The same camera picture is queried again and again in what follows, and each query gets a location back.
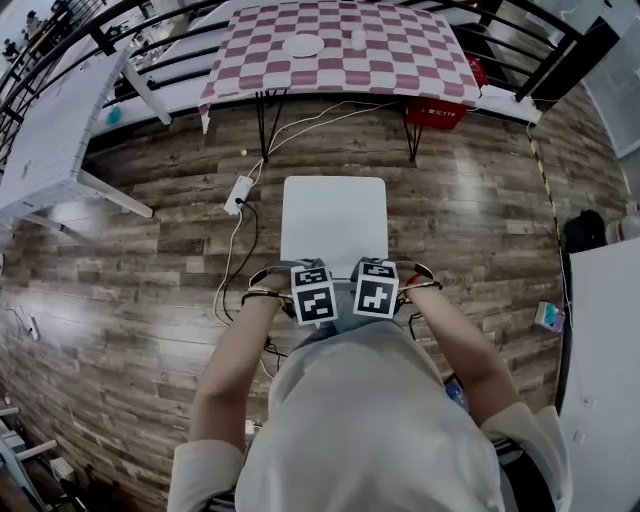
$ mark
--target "pink and white checkered tablecloth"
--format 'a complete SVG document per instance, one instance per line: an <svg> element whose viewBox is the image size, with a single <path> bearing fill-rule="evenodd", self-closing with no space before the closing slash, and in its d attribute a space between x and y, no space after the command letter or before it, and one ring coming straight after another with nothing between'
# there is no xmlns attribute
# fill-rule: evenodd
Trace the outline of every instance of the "pink and white checkered tablecloth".
<svg viewBox="0 0 640 512"><path fill-rule="evenodd" d="M351 31L366 49L351 48ZM296 34L314 34L324 49L295 58L282 49ZM209 106L256 92L358 91L425 96L475 106L480 90L447 21L392 4L287 2L233 14L198 103Z"/></svg>

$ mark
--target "white desk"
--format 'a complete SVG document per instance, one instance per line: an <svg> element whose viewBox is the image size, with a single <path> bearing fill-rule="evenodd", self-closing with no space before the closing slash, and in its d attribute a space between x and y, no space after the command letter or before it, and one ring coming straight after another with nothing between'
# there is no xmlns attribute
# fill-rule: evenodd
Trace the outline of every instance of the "white desk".
<svg viewBox="0 0 640 512"><path fill-rule="evenodd" d="M343 176L287 178L280 259L322 258L334 278L348 278L363 256L389 256L384 181Z"/></svg>
<svg viewBox="0 0 640 512"><path fill-rule="evenodd" d="M120 73L164 124L171 117L128 62L129 51L105 57L43 93L27 111L0 183L0 217L22 217L54 229L60 224L33 214L42 208L87 197L105 197L132 212L153 211L95 176L82 161L91 128Z"/></svg>

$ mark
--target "white plate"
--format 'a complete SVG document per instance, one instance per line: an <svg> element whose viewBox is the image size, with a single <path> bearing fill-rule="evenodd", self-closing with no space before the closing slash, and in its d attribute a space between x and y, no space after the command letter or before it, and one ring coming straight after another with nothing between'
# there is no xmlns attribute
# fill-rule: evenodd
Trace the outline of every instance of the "white plate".
<svg viewBox="0 0 640 512"><path fill-rule="evenodd" d="M284 42L282 49L292 57L312 57L324 48L324 41L311 34L291 36Z"/></svg>

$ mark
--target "yellow and black striped tape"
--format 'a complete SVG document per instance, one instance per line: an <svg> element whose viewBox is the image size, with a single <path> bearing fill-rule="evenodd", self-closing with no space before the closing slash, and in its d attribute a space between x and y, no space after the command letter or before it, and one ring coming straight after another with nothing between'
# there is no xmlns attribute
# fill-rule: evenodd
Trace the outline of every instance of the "yellow and black striped tape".
<svg viewBox="0 0 640 512"><path fill-rule="evenodd" d="M531 146L531 152L533 156L536 158L536 162L538 163L538 170L540 171L540 176L542 176L542 181L544 181L544 188L547 191L547 196L549 197L549 202L551 203L551 211L553 212L553 223L556 226L556 236L558 238L558 247L562 250L562 242L560 239L560 224L558 224L558 215L556 213L556 204L553 202L553 196L551 195L551 187L549 187L549 181L547 180L547 175L544 172L544 167L542 166L542 162L540 161L540 157L538 156L538 150L536 149L536 145L531 138L531 134L529 130L527 130L527 137L529 137L529 145Z"/></svg>

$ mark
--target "person's right arm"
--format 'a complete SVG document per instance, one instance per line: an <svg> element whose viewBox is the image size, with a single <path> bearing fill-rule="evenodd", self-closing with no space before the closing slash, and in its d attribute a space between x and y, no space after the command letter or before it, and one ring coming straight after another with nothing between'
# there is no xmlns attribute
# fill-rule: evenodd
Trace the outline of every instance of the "person's right arm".
<svg viewBox="0 0 640 512"><path fill-rule="evenodd" d="M521 402L504 360L482 331L435 287L414 288L407 296L420 310L464 386L471 417L478 426Z"/></svg>

